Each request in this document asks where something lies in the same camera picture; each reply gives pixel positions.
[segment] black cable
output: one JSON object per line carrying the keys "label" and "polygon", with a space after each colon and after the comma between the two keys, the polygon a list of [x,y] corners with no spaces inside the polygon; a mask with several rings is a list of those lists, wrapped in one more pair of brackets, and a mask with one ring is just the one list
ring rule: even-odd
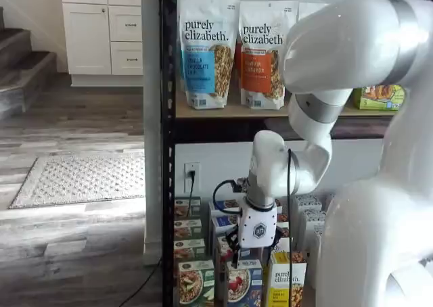
{"label": "black cable", "polygon": [[213,193],[213,195],[212,195],[212,200],[213,200],[213,203],[214,203],[214,207],[215,207],[216,209],[218,209],[219,211],[224,212],[225,214],[241,214],[240,211],[228,211],[228,210],[226,210],[226,209],[220,207],[220,206],[217,204],[217,199],[215,198],[215,195],[217,194],[217,191],[219,190],[219,188],[222,187],[223,185],[226,185],[226,184],[230,184],[230,185],[231,185],[231,187],[232,187],[232,189],[233,189],[233,192],[240,192],[240,191],[239,191],[239,185],[238,185],[234,180],[225,180],[225,181],[219,183],[219,184],[216,186],[216,188],[215,188],[215,190],[214,190],[214,193]]}
{"label": "black cable", "polygon": [[192,201],[192,191],[194,190],[194,181],[196,180],[196,172],[195,170],[190,170],[188,175],[191,177],[191,191],[189,192],[189,203],[188,203],[188,211],[187,218],[189,217],[189,212],[191,211],[191,201]]}
{"label": "black cable", "polygon": [[123,303],[121,303],[119,305],[119,307],[123,307],[129,300],[133,299],[140,292],[140,290],[142,290],[147,285],[147,282],[149,282],[150,278],[152,278],[152,275],[154,275],[154,273],[156,272],[156,270],[158,270],[158,267],[160,266],[161,261],[162,261],[162,258],[160,258],[160,260],[158,261],[157,265],[152,270],[152,272],[149,274],[149,276],[147,277],[147,279],[143,282],[143,284],[140,285],[140,287],[132,295],[130,295],[127,299],[125,299],[123,301]]}
{"label": "black cable", "polygon": [[289,223],[289,232],[290,232],[290,237],[289,237],[289,257],[290,257],[290,261],[289,261],[289,307],[292,307],[292,290],[293,290],[293,275],[292,275],[292,269],[293,269],[293,263],[292,263],[292,258],[293,258],[293,247],[292,247],[292,226],[290,225],[291,222],[291,218],[290,218],[290,164],[292,163],[292,150],[289,148],[288,150],[288,167],[287,167],[287,218],[288,218],[288,223]]}

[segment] product package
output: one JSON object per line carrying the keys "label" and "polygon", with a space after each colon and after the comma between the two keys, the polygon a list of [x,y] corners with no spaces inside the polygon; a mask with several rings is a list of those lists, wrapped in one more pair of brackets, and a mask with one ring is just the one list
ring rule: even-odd
{"label": "product package", "polygon": [[279,56],[295,25],[297,1],[242,1],[239,33],[242,42],[241,102],[253,109],[279,110],[285,88]]}
{"label": "product package", "polygon": [[214,306],[214,264],[212,260],[179,263],[179,305]]}
{"label": "product package", "polygon": [[316,11],[321,10],[328,4],[326,3],[308,3],[304,1],[299,2],[299,15],[298,15],[298,21],[301,19],[315,13]]}
{"label": "product package", "polygon": [[290,231],[289,231],[289,222],[278,222],[277,228],[283,233],[281,238],[278,241],[278,244],[275,246],[274,250],[276,252],[290,250]]}
{"label": "product package", "polygon": [[277,215],[277,222],[288,222],[289,218],[287,217],[287,214],[278,214]]}
{"label": "product package", "polygon": [[360,110],[397,111],[405,100],[405,91],[397,85],[363,87],[353,90],[353,100]]}
{"label": "product package", "polygon": [[224,306],[259,307],[262,284],[262,265],[259,260],[241,260],[237,268],[227,263]]}
{"label": "product package", "polygon": [[204,240],[202,238],[175,241],[175,261],[191,258],[203,258],[206,253],[205,249]]}
{"label": "product package", "polygon": [[[215,258],[215,292],[216,297],[219,300],[224,299],[224,290],[225,290],[225,265],[226,263],[230,263],[233,258],[233,251],[227,244],[227,240],[225,236],[220,236],[217,238],[216,244],[216,258]],[[251,258],[251,250],[250,249],[241,249],[239,253],[239,259],[245,260]]]}
{"label": "product package", "polygon": [[209,252],[212,252],[212,257],[214,258],[214,260],[217,252],[217,238],[234,230],[236,225],[236,215],[212,218],[212,245],[209,247]]}
{"label": "product package", "polygon": [[175,198],[175,218],[200,217],[202,199],[200,197],[176,197]]}
{"label": "product package", "polygon": [[[272,250],[269,247],[263,248],[263,254],[261,256],[261,261],[263,265],[267,265],[271,252],[290,251],[289,222],[277,222],[277,228],[283,233],[283,235],[279,239],[277,245]],[[266,281],[265,268],[263,268],[263,277],[264,277],[264,281]]]}
{"label": "product package", "polygon": [[316,289],[316,271],[320,256],[320,245],[323,233],[323,225],[314,226],[314,238],[310,247],[309,267],[306,269],[306,281]]}
{"label": "product package", "polygon": [[315,195],[297,195],[290,201],[290,226],[292,229],[293,244],[296,246],[299,237],[300,214],[307,209],[321,211],[322,203]]}
{"label": "product package", "polygon": [[197,239],[202,237],[202,221],[200,219],[175,221],[175,241],[180,241],[182,239]]}
{"label": "product package", "polygon": [[314,237],[314,226],[325,224],[326,212],[307,209],[302,212],[299,222],[299,238],[296,249],[309,251]]}
{"label": "product package", "polygon": [[[220,208],[223,208],[227,211],[239,211],[239,204],[237,200],[230,199],[230,200],[219,200],[216,201],[217,204],[220,206]],[[208,248],[211,250],[213,245],[213,222],[212,218],[214,217],[221,217],[226,216],[226,214],[222,211],[220,211],[218,208],[214,206],[214,203],[209,201],[209,228],[208,228]]]}
{"label": "product package", "polygon": [[235,55],[240,0],[181,0],[179,38],[188,104],[223,108]]}
{"label": "product package", "polygon": [[[306,260],[301,252],[293,252],[292,255],[292,307],[300,307],[304,291]],[[265,307],[289,306],[289,253],[273,252],[267,272]]]}

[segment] gray rug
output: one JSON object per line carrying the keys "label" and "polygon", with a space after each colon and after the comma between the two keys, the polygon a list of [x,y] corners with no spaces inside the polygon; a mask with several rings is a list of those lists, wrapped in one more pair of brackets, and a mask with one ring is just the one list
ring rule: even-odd
{"label": "gray rug", "polygon": [[145,196],[144,153],[38,158],[9,209]]}

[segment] stair step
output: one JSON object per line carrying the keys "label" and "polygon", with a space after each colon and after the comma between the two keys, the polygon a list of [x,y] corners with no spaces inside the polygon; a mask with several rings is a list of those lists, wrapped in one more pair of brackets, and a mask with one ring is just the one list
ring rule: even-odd
{"label": "stair step", "polygon": [[31,52],[9,69],[0,84],[0,120],[26,112],[55,71],[56,56],[46,51]]}
{"label": "stair step", "polygon": [[6,28],[0,32],[0,77],[32,51],[30,31]]}
{"label": "stair step", "polygon": [[3,17],[3,8],[0,6],[0,32],[5,29],[5,19]]}

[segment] wooden shelf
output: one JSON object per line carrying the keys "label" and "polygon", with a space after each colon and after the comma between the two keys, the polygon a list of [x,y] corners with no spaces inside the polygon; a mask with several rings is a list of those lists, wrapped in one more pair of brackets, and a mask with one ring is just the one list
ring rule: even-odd
{"label": "wooden shelf", "polygon": [[[227,99],[227,105],[223,109],[213,110],[196,110],[191,108],[186,100],[186,95],[182,91],[176,94],[176,117],[179,119],[190,118],[272,118],[272,117],[287,117],[287,103],[280,110],[253,110],[241,105],[240,92],[238,89],[230,90]],[[352,104],[349,99],[346,107],[340,116],[353,117],[379,117],[393,116],[395,111],[383,110],[359,110]]]}

